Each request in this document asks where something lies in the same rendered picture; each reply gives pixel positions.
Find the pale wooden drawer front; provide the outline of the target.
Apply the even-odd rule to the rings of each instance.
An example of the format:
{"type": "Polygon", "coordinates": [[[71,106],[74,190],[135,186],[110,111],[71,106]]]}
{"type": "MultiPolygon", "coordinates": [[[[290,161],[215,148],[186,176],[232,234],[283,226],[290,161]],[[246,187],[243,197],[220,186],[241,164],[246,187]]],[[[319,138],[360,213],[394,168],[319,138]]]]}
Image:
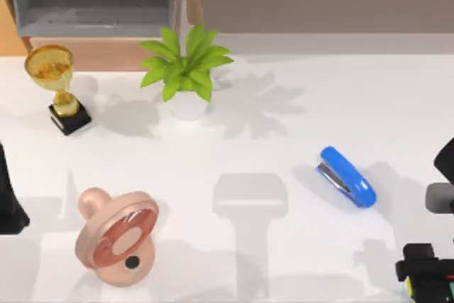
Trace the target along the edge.
{"type": "Polygon", "coordinates": [[[29,38],[32,48],[61,45],[74,55],[74,69],[88,72],[136,72],[153,53],[140,43],[144,37],[40,37],[29,38]]]}

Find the pink desk fan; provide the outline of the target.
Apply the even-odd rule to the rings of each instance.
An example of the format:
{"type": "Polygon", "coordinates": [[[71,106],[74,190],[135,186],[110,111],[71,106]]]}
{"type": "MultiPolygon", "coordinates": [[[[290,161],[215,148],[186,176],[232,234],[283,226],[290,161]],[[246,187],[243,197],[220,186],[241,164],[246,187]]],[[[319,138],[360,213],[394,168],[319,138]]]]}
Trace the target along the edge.
{"type": "Polygon", "coordinates": [[[112,197],[92,187],[79,196],[77,208],[85,219],[75,254],[84,267],[114,287],[127,287],[151,271],[155,248],[151,233],[159,207],[142,191],[112,197]]]}

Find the wooden cupboard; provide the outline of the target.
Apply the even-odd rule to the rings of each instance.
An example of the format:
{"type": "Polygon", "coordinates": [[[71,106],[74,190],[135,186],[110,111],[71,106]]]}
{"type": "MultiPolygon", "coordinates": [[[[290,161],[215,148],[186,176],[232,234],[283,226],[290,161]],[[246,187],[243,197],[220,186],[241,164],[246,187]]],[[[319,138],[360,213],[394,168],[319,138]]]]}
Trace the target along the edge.
{"type": "Polygon", "coordinates": [[[0,0],[0,57],[26,56],[29,37],[21,37],[16,27],[13,0],[0,0]]]}

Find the gold trophy with black base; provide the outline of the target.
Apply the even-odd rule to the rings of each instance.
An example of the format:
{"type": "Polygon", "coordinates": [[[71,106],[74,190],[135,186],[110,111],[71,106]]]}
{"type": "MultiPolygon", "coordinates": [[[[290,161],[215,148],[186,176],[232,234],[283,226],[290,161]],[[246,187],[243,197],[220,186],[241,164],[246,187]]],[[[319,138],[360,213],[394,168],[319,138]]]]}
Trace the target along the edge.
{"type": "Polygon", "coordinates": [[[31,51],[25,71],[40,88],[54,93],[48,109],[52,122],[68,136],[92,122],[85,106],[70,92],[72,52],[60,45],[44,45],[31,51]]]}

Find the green plant in white pot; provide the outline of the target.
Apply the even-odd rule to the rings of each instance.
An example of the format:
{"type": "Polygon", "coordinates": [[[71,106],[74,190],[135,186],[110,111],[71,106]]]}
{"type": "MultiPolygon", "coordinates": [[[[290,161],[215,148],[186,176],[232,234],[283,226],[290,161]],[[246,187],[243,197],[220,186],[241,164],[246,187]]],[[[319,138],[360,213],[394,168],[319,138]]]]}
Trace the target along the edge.
{"type": "Polygon", "coordinates": [[[140,86],[162,83],[162,100],[173,116],[185,121],[200,119],[214,91],[212,69],[233,62],[228,48],[214,44],[217,35],[217,30],[206,30],[202,24],[192,26],[185,40],[185,53],[170,28],[161,30],[160,40],[140,42],[140,47],[153,54],[142,61],[147,72],[140,86]]]}

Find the blue stapler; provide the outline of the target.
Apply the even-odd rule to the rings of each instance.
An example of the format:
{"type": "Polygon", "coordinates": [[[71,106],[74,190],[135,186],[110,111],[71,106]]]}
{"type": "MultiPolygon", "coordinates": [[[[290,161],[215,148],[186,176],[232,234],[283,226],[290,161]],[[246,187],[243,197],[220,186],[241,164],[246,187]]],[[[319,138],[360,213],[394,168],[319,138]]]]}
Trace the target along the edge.
{"type": "Polygon", "coordinates": [[[349,200],[360,208],[370,208],[377,201],[377,195],[370,183],[355,166],[333,146],[320,152],[317,170],[349,200]]]}

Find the grey rounded box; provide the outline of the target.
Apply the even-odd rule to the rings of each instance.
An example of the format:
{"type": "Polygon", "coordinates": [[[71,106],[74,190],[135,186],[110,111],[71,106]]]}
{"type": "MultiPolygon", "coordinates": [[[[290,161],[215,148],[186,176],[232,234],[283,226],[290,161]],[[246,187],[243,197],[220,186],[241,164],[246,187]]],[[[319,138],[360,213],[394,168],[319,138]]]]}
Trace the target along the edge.
{"type": "Polygon", "coordinates": [[[425,206],[434,214],[454,215],[454,185],[435,182],[427,186],[425,206]]]}

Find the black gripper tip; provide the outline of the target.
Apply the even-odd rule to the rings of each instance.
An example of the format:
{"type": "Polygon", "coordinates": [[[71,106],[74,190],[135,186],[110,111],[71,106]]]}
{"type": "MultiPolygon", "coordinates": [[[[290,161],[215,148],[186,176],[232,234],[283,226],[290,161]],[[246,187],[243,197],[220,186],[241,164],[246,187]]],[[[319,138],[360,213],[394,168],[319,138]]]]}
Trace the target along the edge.
{"type": "Polygon", "coordinates": [[[454,185],[454,138],[451,138],[438,152],[433,161],[434,167],[454,185]]]}
{"type": "Polygon", "coordinates": [[[30,222],[11,185],[4,147],[0,143],[0,236],[18,235],[30,222]]]}

